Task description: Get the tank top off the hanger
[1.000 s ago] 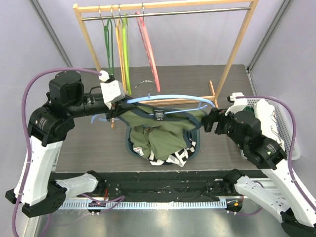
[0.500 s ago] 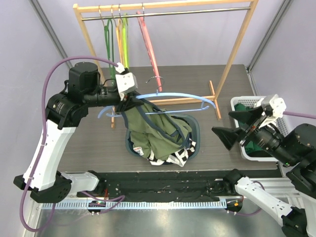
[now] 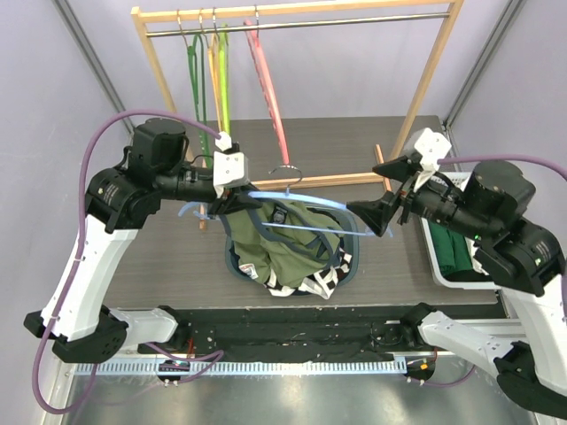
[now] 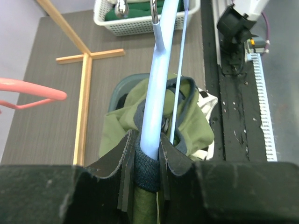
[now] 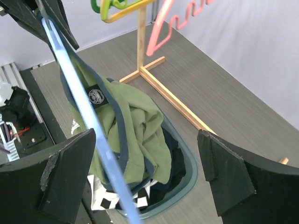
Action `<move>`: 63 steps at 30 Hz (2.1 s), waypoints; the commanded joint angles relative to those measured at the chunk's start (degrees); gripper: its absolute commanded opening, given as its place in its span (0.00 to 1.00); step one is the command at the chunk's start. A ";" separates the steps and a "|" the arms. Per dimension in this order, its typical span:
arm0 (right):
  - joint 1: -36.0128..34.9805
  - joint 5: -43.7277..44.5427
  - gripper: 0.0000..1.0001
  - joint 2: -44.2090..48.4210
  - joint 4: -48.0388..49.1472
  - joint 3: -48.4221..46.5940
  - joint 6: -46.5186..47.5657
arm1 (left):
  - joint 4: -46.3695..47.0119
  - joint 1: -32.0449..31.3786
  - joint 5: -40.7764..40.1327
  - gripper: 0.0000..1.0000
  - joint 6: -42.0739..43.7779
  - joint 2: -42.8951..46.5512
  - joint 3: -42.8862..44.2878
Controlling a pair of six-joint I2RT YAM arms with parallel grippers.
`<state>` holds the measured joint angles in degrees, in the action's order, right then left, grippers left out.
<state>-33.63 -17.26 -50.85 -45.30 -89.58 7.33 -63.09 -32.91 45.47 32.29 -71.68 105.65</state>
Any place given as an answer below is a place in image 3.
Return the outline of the striped black white tank top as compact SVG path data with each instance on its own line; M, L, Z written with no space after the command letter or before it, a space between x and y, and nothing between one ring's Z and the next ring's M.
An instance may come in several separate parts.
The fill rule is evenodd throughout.
M264 259L253 262L238 261L237 270L246 278L261 284L271 296L287 298L290 296L314 295L328 300L336 288L352 272L353 255L343 248L338 249L338 265L308 274L308 270L299 270L289 261L276 267L266 255Z

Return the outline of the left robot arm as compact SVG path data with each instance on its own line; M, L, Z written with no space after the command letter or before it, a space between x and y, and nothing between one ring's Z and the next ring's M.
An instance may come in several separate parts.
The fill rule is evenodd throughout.
M121 162L88 180L80 175L79 230L74 254L49 303L29 313L24 326L67 364L101 364L120 349L152 343L171 353L188 344L190 326L169 306L121 310L104 306L127 248L164 200L207 204L211 213L259 206L248 158L225 132L215 134L209 168L186 160L189 138L182 122L150 118L135 127Z

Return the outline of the pink hanger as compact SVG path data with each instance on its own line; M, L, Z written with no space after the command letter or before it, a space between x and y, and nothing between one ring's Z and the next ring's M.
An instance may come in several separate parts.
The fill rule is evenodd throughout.
M252 55L252 61L256 70L256 74L258 76L262 94L267 104L268 113L272 121L272 126L276 134L282 163L284 166L289 166L291 163L288 144L286 141L284 126L276 99L275 87L272 82L268 62L266 60L266 56L260 42L260 31L258 29L252 29L252 22L248 19L246 19L243 24L246 27L249 27L249 29L245 30L246 40L248 42L249 50Z

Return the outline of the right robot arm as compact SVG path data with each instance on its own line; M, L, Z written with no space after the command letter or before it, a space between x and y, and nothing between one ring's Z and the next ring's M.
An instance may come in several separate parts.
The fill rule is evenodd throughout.
M566 258L559 240L524 216L535 186L505 160L480 160L464 188L445 174L423 177L409 156L375 167L400 183L374 201L347 209L376 235L392 218L416 215L470 239L474 257L512 304L524 329L522 341L500 341L421 303L401 318L400 339L409 349L425 345L450 351L483 369L523 409L566 416Z

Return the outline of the green velvet hanger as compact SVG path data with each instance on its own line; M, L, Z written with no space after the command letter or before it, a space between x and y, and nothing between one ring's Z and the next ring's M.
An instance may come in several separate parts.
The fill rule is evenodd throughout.
M206 85L204 44L201 35L193 35L192 41L188 42L187 35L182 34L186 47L190 86L196 120L206 123Z

